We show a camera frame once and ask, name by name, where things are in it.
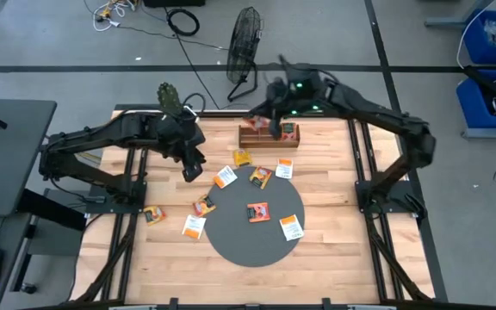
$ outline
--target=black clamp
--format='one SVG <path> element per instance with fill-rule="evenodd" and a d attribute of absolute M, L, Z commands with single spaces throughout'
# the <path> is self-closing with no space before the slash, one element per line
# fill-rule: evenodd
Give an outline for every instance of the black clamp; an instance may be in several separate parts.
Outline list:
<path fill-rule="evenodd" d="M 323 310 L 332 310 L 331 299 L 328 297 L 323 298 Z"/>
<path fill-rule="evenodd" d="M 178 304 L 179 304 L 179 298 L 172 297 L 172 298 L 170 298 L 170 306 L 168 307 L 168 309 L 169 310 L 177 310 Z"/>
<path fill-rule="evenodd" d="M 414 213 L 418 215 L 419 220 L 423 220 L 428 217 L 428 210 L 426 209 L 424 203 L 413 195 L 405 194 L 405 198 L 411 204 L 414 209 Z"/>

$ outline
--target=floor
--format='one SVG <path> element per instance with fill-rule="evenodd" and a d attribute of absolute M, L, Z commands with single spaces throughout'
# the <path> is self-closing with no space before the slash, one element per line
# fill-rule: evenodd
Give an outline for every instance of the floor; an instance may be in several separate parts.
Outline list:
<path fill-rule="evenodd" d="M 87 0 L 91 9 L 102 0 Z M 422 66 L 415 72 L 392 69 L 396 90 L 386 87 L 365 4 L 372 4 L 387 62 Z M 401 109 L 425 118 L 437 137 L 433 165 L 418 172 L 429 209 L 445 288 L 450 301 L 496 305 L 496 140 L 465 140 L 465 127 L 455 89 L 460 73 L 429 73 L 430 66 L 456 65 L 460 31 L 425 28 L 427 16 L 461 14 L 470 0 L 208 0 L 189 8 L 201 21 L 194 40 L 227 47 L 230 29 L 241 9 L 253 5 L 262 14 L 264 31 L 256 61 L 265 65 L 284 53 L 294 63 L 336 65 L 343 83 L 385 106 L 399 99 Z M 147 9 L 164 16 L 161 9 Z M 171 34 L 142 11 L 127 12 L 122 26 Z M 177 19 L 178 24 L 188 22 Z M 185 45 L 219 106 L 227 105 L 232 88 L 223 65 L 226 54 L 214 48 Z M 468 63 L 462 50 L 462 62 Z M 272 78 L 279 72 L 260 72 Z M 154 103 L 157 85 L 174 84 L 181 97 L 204 92 L 176 41 L 128 29 L 97 33 L 81 0 L 0 1 L 0 98 L 54 100 L 59 106 L 50 133 L 77 130 L 105 122 L 118 103 Z M 264 87 L 242 103 L 262 101 Z M 34 170 L 28 187 L 48 185 Z M 75 181 L 68 189 L 87 189 Z M 68 295 L 74 257 L 37 257 L 27 279 L 40 293 L 6 298 L 2 308 L 53 305 Z M 48 271 L 55 276 L 44 276 Z"/>

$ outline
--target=white cable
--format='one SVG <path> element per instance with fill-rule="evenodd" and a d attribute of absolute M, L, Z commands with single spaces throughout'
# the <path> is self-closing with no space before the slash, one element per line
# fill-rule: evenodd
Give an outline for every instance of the white cable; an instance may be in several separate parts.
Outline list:
<path fill-rule="evenodd" d="M 461 41 L 458 43 L 458 51 L 456 51 L 456 63 L 458 64 L 458 66 L 461 67 L 461 69 L 464 69 L 464 67 L 462 66 L 461 64 L 461 48 L 462 48 L 462 42 L 464 41 L 464 36 L 466 35 L 466 32 L 468 31 L 468 29 L 470 28 L 470 25 L 472 25 L 472 22 L 474 22 L 478 17 L 480 17 L 481 13 L 485 12 L 487 9 L 489 9 L 489 7 L 495 3 L 495 1 L 493 0 L 489 5 L 487 5 L 485 8 L 483 8 L 480 13 L 476 14 L 474 16 L 474 18 L 472 18 L 472 20 L 468 23 L 468 25 L 466 25 L 466 27 L 464 28 L 464 32 L 462 32 L 462 36 L 461 36 Z"/>
<path fill-rule="evenodd" d="M 93 12 L 93 28 L 95 29 L 95 31 L 98 31 L 98 32 L 102 32 L 102 31 L 107 31 L 110 29 L 110 27 L 112 27 L 112 25 L 108 25 L 107 27 L 105 28 L 97 28 L 96 27 L 96 24 L 97 24 L 97 21 L 96 21 L 96 18 L 97 17 L 100 17 L 97 12 L 103 8 L 105 8 L 106 6 L 108 5 L 108 3 L 105 3 L 103 5 L 101 5 L 100 7 L 98 7 L 94 12 Z"/>
<path fill-rule="evenodd" d="M 129 3 L 129 5 L 127 4 L 124 4 L 124 3 L 112 3 L 112 7 L 110 8 L 110 11 L 115 11 L 116 14 L 119 16 L 119 17 L 124 17 L 126 15 L 126 11 L 123 9 L 123 8 L 129 8 L 129 7 L 133 7 L 133 4 L 127 0 L 127 2 Z M 102 31 L 107 31 L 109 30 L 110 28 L 112 27 L 118 27 L 120 26 L 120 23 L 119 22 L 114 22 L 112 21 L 110 18 L 105 18 L 103 17 L 103 19 L 105 21 L 108 21 L 108 26 L 105 27 L 105 28 L 98 28 L 96 25 L 97 25 L 97 18 L 100 18 L 101 16 L 98 15 L 98 11 L 100 11 L 101 9 L 104 9 L 106 8 L 107 6 L 110 5 L 110 2 L 108 3 L 105 3 L 103 5 L 101 5 L 100 7 L 98 7 L 94 12 L 93 12 L 93 28 L 97 31 L 97 32 L 102 32 Z"/>

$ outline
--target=fan grille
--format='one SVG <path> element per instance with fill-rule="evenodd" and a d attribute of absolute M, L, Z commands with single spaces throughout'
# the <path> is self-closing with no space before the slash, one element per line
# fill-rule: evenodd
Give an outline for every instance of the fan grille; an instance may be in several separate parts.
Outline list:
<path fill-rule="evenodd" d="M 233 83 L 246 79 L 256 57 L 261 19 L 252 7 L 240 11 L 232 31 L 227 58 L 227 78 Z"/>

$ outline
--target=small package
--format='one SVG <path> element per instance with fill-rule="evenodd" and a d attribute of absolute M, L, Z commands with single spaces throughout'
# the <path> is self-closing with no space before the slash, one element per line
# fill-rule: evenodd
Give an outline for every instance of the small package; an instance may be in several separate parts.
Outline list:
<path fill-rule="evenodd" d="M 225 166 L 225 168 L 221 169 L 217 176 L 214 177 L 214 181 L 220 189 L 225 188 L 236 179 L 237 175 L 234 174 L 233 169 L 229 166 Z"/>
<path fill-rule="evenodd" d="M 156 206 L 150 206 L 143 209 L 145 214 L 146 224 L 152 226 L 165 218 L 165 213 Z"/>
<path fill-rule="evenodd" d="M 205 218 L 199 218 L 189 214 L 187 215 L 187 220 L 185 221 L 185 226 L 183 227 L 183 232 L 181 233 L 185 236 L 199 239 L 202 236 L 204 224 L 206 224 Z"/>
<path fill-rule="evenodd" d="M 248 151 L 238 149 L 233 152 L 232 155 L 234 157 L 234 164 L 237 165 L 237 167 L 251 164 L 251 155 Z"/>
<path fill-rule="evenodd" d="M 255 223 L 270 220 L 269 206 L 267 202 L 251 203 L 248 205 L 248 221 Z"/>
<path fill-rule="evenodd" d="M 297 125 L 295 123 L 283 123 L 281 124 L 282 128 L 282 141 L 296 141 L 296 128 Z"/>
<path fill-rule="evenodd" d="M 276 166 L 275 175 L 281 178 L 292 178 L 294 171 L 294 162 L 291 159 L 279 159 L 279 164 Z"/>
<path fill-rule="evenodd" d="M 258 130 L 259 128 L 267 127 L 269 125 L 269 120 L 261 116 L 254 116 L 252 118 L 243 119 L 246 124 L 250 126 L 253 130 Z"/>
<path fill-rule="evenodd" d="M 202 217 L 214 211 L 216 208 L 208 195 L 203 195 L 202 197 L 198 198 L 198 201 L 193 203 L 193 206 L 195 207 L 195 214 L 198 217 Z"/>
<path fill-rule="evenodd" d="M 272 170 L 257 167 L 250 176 L 250 183 L 258 186 L 260 189 L 264 189 L 271 178 L 271 173 L 273 173 Z"/>
<path fill-rule="evenodd" d="M 280 221 L 282 232 L 284 233 L 284 237 L 286 237 L 287 241 L 303 237 L 303 229 L 301 229 L 301 225 L 296 217 L 296 214 L 290 215 Z"/>

